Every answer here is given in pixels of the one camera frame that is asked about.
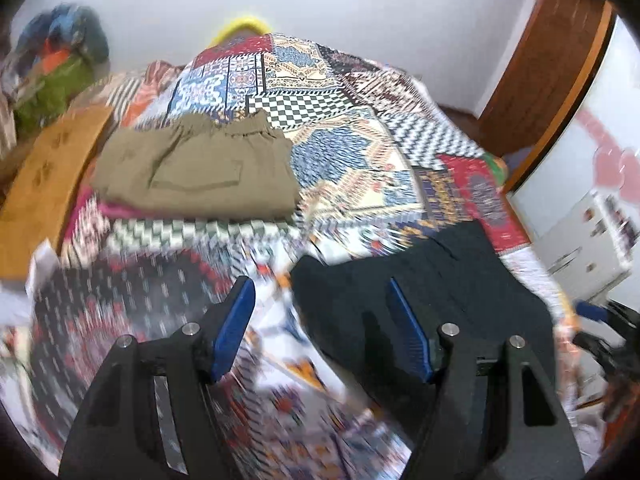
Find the orange sleeved right forearm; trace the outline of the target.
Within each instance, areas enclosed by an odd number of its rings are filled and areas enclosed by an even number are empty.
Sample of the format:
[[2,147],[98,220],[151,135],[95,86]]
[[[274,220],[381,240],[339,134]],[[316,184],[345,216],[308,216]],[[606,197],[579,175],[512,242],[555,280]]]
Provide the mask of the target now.
[[639,384],[610,382],[603,401],[605,432],[601,454],[626,446],[639,432]]

